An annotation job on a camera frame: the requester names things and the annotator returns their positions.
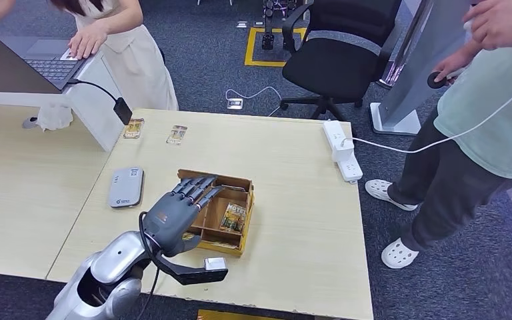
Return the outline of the person's left hand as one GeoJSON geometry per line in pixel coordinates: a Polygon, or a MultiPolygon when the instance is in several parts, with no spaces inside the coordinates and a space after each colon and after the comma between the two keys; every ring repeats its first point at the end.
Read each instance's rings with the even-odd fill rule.
{"type": "Polygon", "coordinates": [[[470,23],[472,39],[482,49],[512,47],[512,0],[480,1],[463,21],[470,23]]]}
{"type": "Polygon", "coordinates": [[[107,31],[99,21],[79,29],[68,44],[69,57],[81,60],[96,54],[107,39],[107,31]]]}

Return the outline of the person's right hand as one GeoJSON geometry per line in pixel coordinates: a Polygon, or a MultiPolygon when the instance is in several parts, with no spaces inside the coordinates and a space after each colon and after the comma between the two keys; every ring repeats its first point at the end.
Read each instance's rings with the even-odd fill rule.
{"type": "Polygon", "coordinates": [[[434,82],[441,83],[446,81],[447,85],[452,85],[457,76],[451,76],[451,74],[468,66],[473,58],[474,55],[466,49],[459,49],[452,53],[435,66],[433,72],[437,74],[434,77],[434,82]]]}

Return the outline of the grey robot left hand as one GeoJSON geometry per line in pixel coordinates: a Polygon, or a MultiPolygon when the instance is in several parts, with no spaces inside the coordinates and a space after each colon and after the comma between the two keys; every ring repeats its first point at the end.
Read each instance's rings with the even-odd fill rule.
{"type": "Polygon", "coordinates": [[[190,239],[184,239],[183,235],[211,198],[223,190],[221,186],[213,186],[216,180],[215,175],[182,178],[147,212],[142,230],[154,241],[156,253],[174,257],[198,246],[199,235],[190,239]]]}

